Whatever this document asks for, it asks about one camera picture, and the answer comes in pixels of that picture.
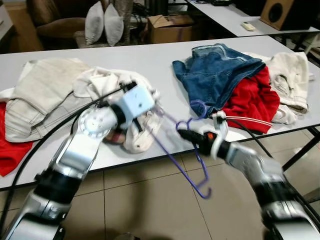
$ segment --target brown sofa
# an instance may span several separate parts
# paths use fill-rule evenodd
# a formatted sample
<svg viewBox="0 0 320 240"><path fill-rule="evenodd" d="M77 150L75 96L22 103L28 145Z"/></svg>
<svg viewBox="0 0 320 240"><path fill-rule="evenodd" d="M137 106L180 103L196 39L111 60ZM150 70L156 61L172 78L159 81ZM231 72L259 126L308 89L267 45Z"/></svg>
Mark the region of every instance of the brown sofa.
<svg viewBox="0 0 320 240"><path fill-rule="evenodd" d="M46 50L75 49L75 32L84 31L87 13L99 0L26 0L36 32ZM133 0L110 0L124 20L122 40L130 39Z"/></svg>

